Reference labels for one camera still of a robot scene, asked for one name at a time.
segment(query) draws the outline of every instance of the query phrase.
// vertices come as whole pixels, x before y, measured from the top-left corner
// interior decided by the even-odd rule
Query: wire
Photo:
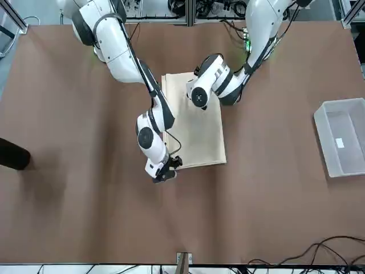
[[[96,264],[92,265],[91,268],[85,274],[89,274],[92,271],[92,269],[94,268],[95,265]]]
[[[134,268],[136,268],[136,267],[139,267],[139,266],[141,266],[140,264],[136,264],[136,265],[134,265],[133,267],[129,267],[129,268],[127,268],[127,269],[125,269],[125,270],[123,270],[123,271],[120,271],[120,272],[118,272],[118,273],[115,273],[115,274],[122,274],[122,273],[124,273],[124,272],[127,272],[127,271],[129,271],[129,270],[131,270],[131,269],[134,269]]]
[[[28,18],[36,18],[39,22],[39,25],[40,25],[40,19],[37,17],[37,16],[28,16],[28,17],[24,17],[23,20],[26,20]],[[9,52],[10,50],[13,48],[13,45],[15,43],[15,41],[17,40],[17,37],[18,37],[18,34],[20,32],[20,28],[17,29],[17,32],[15,33],[14,35],[14,39],[11,41],[10,45],[7,47],[7,49],[3,52],[3,53],[0,53],[0,59],[5,57]]]
[[[350,265],[354,265],[354,264],[355,264],[355,262],[357,262],[358,260],[360,260],[360,259],[362,259],[362,258],[365,258],[365,255],[361,255],[361,256],[357,257],[356,259],[354,259],[354,260],[350,263]]]
[[[23,20],[28,19],[28,18],[35,18],[35,19],[37,19],[38,20],[38,26],[40,26],[40,19],[39,19],[38,16],[35,16],[35,15],[27,16],[27,17],[24,17]]]
[[[243,29],[240,29],[239,27],[236,27],[234,24],[229,23],[226,19],[220,20],[220,22],[226,23],[228,26],[230,26],[234,30],[240,31],[242,33],[244,32]]]
[[[170,132],[168,132],[167,130],[165,130],[165,132],[168,134],[168,135],[170,135],[176,142],[178,142],[179,143],[179,148],[178,149],[176,149],[176,150],[174,150],[173,152],[171,152],[170,153],[170,156],[172,156],[172,155],[174,155],[175,153],[177,153],[179,150],[181,150],[181,143],[180,143],[180,141],[179,140],[177,140],[176,139],[176,137],[175,136],[173,136]]]
[[[42,264],[42,265],[40,266],[40,268],[38,269],[38,272],[37,272],[36,274],[40,274],[40,271],[42,270],[42,268],[44,268],[44,264]]]
[[[273,45],[273,47],[269,50],[268,53],[265,54],[265,56],[262,58],[261,63],[257,66],[256,69],[258,69],[260,67],[260,65],[262,64],[262,61],[265,60],[273,51],[274,48],[276,48],[276,46],[280,43],[281,39],[285,36],[285,34],[287,33],[291,23],[296,19],[296,17],[298,16],[298,13],[300,12],[299,10],[299,6],[297,6],[297,8],[295,9],[295,12],[293,14],[293,17],[291,18],[288,26],[286,27],[285,31],[280,35],[280,37],[276,40],[275,44]]]
[[[131,35],[131,37],[129,38],[129,40],[132,40],[132,37],[133,37],[133,35],[135,34],[135,32],[136,32],[136,30],[137,30],[137,28],[138,28],[138,27],[139,27],[139,22],[138,22],[137,26],[135,27],[135,29],[133,30],[132,35]]]
[[[244,12],[240,12],[238,9],[237,9],[237,6],[242,6],[244,8]],[[236,1],[234,2],[233,4],[233,7],[232,7],[232,10],[234,11],[234,13],[240,17],[240,19],[245,19],[246,18],[246,9],[247,9],[247,5],[244,1],[240,0],[240,1]]]
[[[251,263],[253,263],[253,262],[255,262],[255,261],[259,261],[259,262],[261,262],[261,263],[264,263],[264,264],[266,264],[267,265],[267,267],[269,267],[269,268],[276,268],[276,267],[279,267],[279,266],[281,266],[282,264],[284,264],[284,263],[286,263],[286,262],[288,262],[288,261],[292,261],[292,260],[296,260],[296,259],[299,259],[299,258],[301,258],[301,257],[304,257],[304,255],[305,254],[307,254],[308,252],[309,252],[309,250],[311,250],[312,249],[312,247],[316,247],[316,250],[315,250],[315,252],[314,252],[314,257],[313,257],[313,259],[312,259],[312,261],[311,261],[311,263],[310,263],[310,265],[313,265],[313,262],[314,262],[314,260],[315,260],[315,256],[317,255],[317,251],[318,251],[318,249],[319,249],[319,247],[320,246],[323,246],[323,247],[325,247],[325,248],[327,248],[328,250],[330,250],[330,251],[333,251],[331,248],[329,248],[328,246],[326,246],[326,245],[324,245],[324,243],[325,242],[327,242],[327,241],[330,241],[330,240],[334,240],[334,239],[349,239],[349,240],[354,240],[354,241],[358,241],[358,242],[361,242],[361,243],[365,243],[365,240],[364,239],[361,239],[361,238],[358,238],[358,237],[352,237],[352,236],[333,236],[333,237],[328,237],[328,238],[326,238],[326,239],[324,239],[324,240],[322,240],[321,242],[319,242],[319,243],[314,243],[314,244],[311,244],[302,254],[300,254],[300,255],[298,255],[298,256],[293,256],[293,257],[289,257],[289,258],[287,258],[287,259],[284,259],[283,261],[281,261],[280,263],[278,263],[278,264],[270,264],[270,263],[268,263],[267,261],[264,261],[264,260],[261,260],[261,259],[253,259],[253,260],[250,260],[248,263],[247,263],[247,265],[249,265],[249,264],[251,264]],[[343,258],[343,257],[341,257],[337,252],[334,252],[336,255],[338,255],[343,261],[345,261],[346,262],[346,260]],[[359,256],[359,257],[357,257],[355,260],[353,260],[352,261],[352,263],[349,265],[349,267],[351,266],[351,265],[353,265],[353,263],[355,263],[357,260],[359,260],[359,259],[362,259],[363,257],[365,257],[365,255],[361,255],[361,256]]]

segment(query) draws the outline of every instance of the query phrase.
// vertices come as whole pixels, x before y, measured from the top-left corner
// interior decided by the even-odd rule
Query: beige cloth
[[[186,83],[193,78],[192,72],[162,76],[162,91],[175,116],[169,132],[181,142],[175,156],[182,158],[180,168],[226,163],[219,99],[212,94],[205,111],[194,106],[186,97]],[[166,132],[163,139],[169,152],[178,149],[179,144]]]

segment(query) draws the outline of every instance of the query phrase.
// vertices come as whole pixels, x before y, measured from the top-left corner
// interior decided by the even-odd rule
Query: white label
[[[344,148],[342,138],[336,138],[336,144],[338,148]]]

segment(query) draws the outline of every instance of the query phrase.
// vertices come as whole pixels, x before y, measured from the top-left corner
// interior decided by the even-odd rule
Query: metal frame
[[[10,37],[10,39],[15,38],[15,34],[12,33],[10,30],[4,28],[3,26],[0,26],[0,32],[4,33],[6,36]]]
[[[359,12],[361,12],[361,9],[365,6],[365,0],[357,0],[352,7],[348,0],[341,0],[341,4],[345,14],[342,18],[342,25],[345,29],[350,29],[351,22],[353,22]]]
[[[0,7],[8,14],[8,16],[14,21],[14,23],[20,29],[20,33],[27,33],[28,24],[23,20],[23,18],[17,13],[13,6],[8,2],[8,0],[0,0]]]

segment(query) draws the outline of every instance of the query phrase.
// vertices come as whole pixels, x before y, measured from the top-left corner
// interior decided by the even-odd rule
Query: black cable
[[[355,258],[351,263],[350,263],[350,265],[354,265],[358,260],[360,260],[360,259],[362,259],[362,258],[365,258],[365,255],[361,255],[361,256],[359,256],[359,257],[357,257],[357,258]]]
[[[293,3],[291,3],[290,5],[288,5],[287,9],[290,9],[291,7],[293,7],[297,2],[294,1]]]
[[[131,269],[136,268],[136,267],[139,267],[139,266],[141,266],[141,265],[140,265],[140,264],[136,264],[136,265],[134,265],[133,267],[129,267],[129,268],[127,268],[127,269],[125,269],[125,270],[123,270],[123,271],[120,271],[120,272],[118,272],[118,273],[115,273],[115,274],[122,274],[122,273],[124,273],[124,272],[127,272],[128,270],[131,270]]]
[[[92,269],[94,268],[95,265],[96,264],[92,265],[91,268],[85,274],[89,274],[92,271]]]
[[[236,32],[237,36],[239,37],[239,39],[243,40],[244,39],[244,36],[240,36],[240,33],[238,32],[238,30],[236,30],[236,26],[234,24],[234,22],[232,21],[231,24],[234,26],[234,31]]]
[[[297,6],[297,8],[294,11],[293,17],[291,18],[288,26],[286,27],[285,31],[280,35],[280,37],[277,39],[276,44],[271,48],[271,50],[265,54],[265,56],[262,58],[261,63],[257,66],[256,69],[258,69],[260,67],[260,65],[262,64],[263,60],[265,60],[273,51],[274,48],[279,44],[279,42],[281,41],[281,39],[285,36],[285,34],[287,33],[292,21],[294,21],[296,19],[296,17],[298,16],[298,13],[300,12],[299,10],[299,6]]]
[[[173,152],[171,152],[170,153],[170,156],[172,156],[172,155],[174,155],[175,153],[177,153],[179,150],[181,150],[181,143],[180,143],[180,141],[179,140],[177,140],[176,139],[176,137],[175,136],[173,136],[170,132],[168,132],[167,130],[165,130],[165,132],[168,134],[168,135],[170,135],[176,142],[178,142],[179,143],[179,148],[178,149],[176,149],[176,150],[174,150]]]
[[[230,26],[231,28],[233,28],[234,30],[240,31],[240,32],[244,32],[243,29],[240,29],[239,27],[236,27],[235,25],[229,23],[226,19],[220,20],[220,22],[226,23],[228,26]]]
[[[242,13],[242,12],[240,12],[238,9],[237,9],[237,7],[238,6],[242,6],[244,9],[245,9],[245,11]],[[247,5],[246,5],[246,3],[244,2],[244,1],[242,1],[242,0],[240,0],[240,1],[236,1],[236,2],[234,2],[234,4],[233,4],[233,7],[232,7],[232,10],[234,11],[234,13],[239,17],[239,18],[241,18],[241,19],[245,19],[246,18],[246,9],[247,9]]]
[[[38,272],[37,272],[36,274],[40,274],[40,271],[42,270],[42,268],[43,268],[43,271],[44,271],[44,264],[42,264],[42,265],[40,266],[40,268],[38,269]]]
[[[133,30],[132,35],[131,35],[131,37],[129,38],[129,40],[132,40],[132,37],[133,37],[134,33],[136,32],[136,30],[137,30],[138,26],[139,26],[139,22],[138,22],[137,26],[135,27],[135,29]]]
[[[298,258],[301,258],[301,257],[303,257],[305,254],[307,254],[308,252],[309,252],[309,250],[311,250],[312,249],[312,247],[316,247],[316,250],[315,250],[315,255],[317,254],[317,251],[318,251],[318,249],[319,249],[319,247],[320,246],[324,246],[324,247],[326,247],[327,249],[329,249],[329,250],[331,250],[332,251],[332,249],[331,248],[329,248],[329,247],[327,247],[326,245],[324,245],[324,243],[325,242],[327,242],[327,241],[330,241],[330,240],[334,240],[334,239],[349,239],[349,240],[354,240],[354,241],[358,241],[358,242],[361,242],[361,243],[365,243],[365,240],[364,239],[361,239],[361,238],[358,238],[358,237],[352,237],[352,236],[333,236],[333,237],[328,237],[328,238],[326,238],[326,239],[324,239],[324,240],[322,240],[321,242],[319,242],[319,243],[314,243],[314,244],[311,244],[302,254],[300,254],[300,255],[298,255],[298,256],[293,256],[293,257],[289,257],[289,258],[287,258],[287,259],[284,259],[283,261],[281,261],[280,263],[278,263],[278,264],[270,264],[270,263],[268,263],[267,261],[264,261],[264,260],[261,260],[261,259],[252,259],[252,260],[250,260],[248,263],[247,263],[247,265],[249,265],[249,264],[251,264],[251,263],[253,263],[253,262],[255,262],[255,261],[259,261],[259,262],[261,262],[261,263],[264,263],[264,264],[266,264],[267,265],[267,267],[269,267],[269,268],[276,268],[276,267],[279,267],[280,265],[282,265],[282,264],[284,264],[284,263],[286,263],[287,261],[292,261],[292,260],[296,260],[296,259],[298,259]],[[359,260],[359,259],[361,259],[361,258],[363,258],[363,257],[365,257],[365,255],[362,255],[362,256],[359,256],[358,258],[356,258],[355,260],[354,260],[354,262],[356,262],[357,260]]]
[[[123,32],[123,34],[124,34],[125,40],[127,41],[127,44],[128,44],[129,50],[130,50],[130,52],[131,52],[131,54],[132,54],[132,56],[133,56],[133,60],[134,60],[134,61],[135,61],[135,63],[136,63],[137,69],[138,69],[139,73],[140,73],[140,74],[141,74],[141,76],[142,76],[143,82],[145,83],[145,85],[146,85],[146,87],[147,87],[148,92],[149,92],[149,93],[151,93],[151,92],[152,92],[152,90],[151,90],[151,88],[150,88],[150,86],[149,86],[149,84],[148,84],[148,81],[147,81],[146,75],[144,74],[144,71],[143,71],[143,69],[142,69],[142,67],[141,67],[141,64],[140,64],[140,62],[138,61],[138,58],[137,58],[137,56],[136,56],[136,53],[135,53],[135,51],[134,51],[134,49],[133,49],[133,47],[132,47],[131,41],[128,39],[128,34],[127,34],[127,32],[125,31],[125,28],[124,28],[124,26],[123,26],[123,19],[121,18],[121,16],[120,16],[118,13],[116,13],[116,9],[115,9],[114,3],[113,3],[111,0],[109,0],[109,2],[110,2],[110,4],[112,5],[112,7],[113,7],[113,9],[114,9],[114,12],[115,12],[115,13],[109,13],[109,14],[106,14],[106,15],[104,15],[104,16],[102,16],[102,17],[100,17],[100,18],[96,21],[96,23],[95,23],[95,25],[94,25],[94,29],[93,29],[92,33],[93,33],[93,35],[94,35],[95,39],[96,39],[96,40],[98,40],[98,38],[97,38],[97,36],[96,36],[96,28],[98,27],[98,24],[99,24],[102,20],[104,20],[104,19],[106,19],[106,18],[116,18],[116,19],[118,20],[118,23],[119,23],[119,25],[120,25],[120,28],[121,28],[121,30],[122,30],[122,32]]]

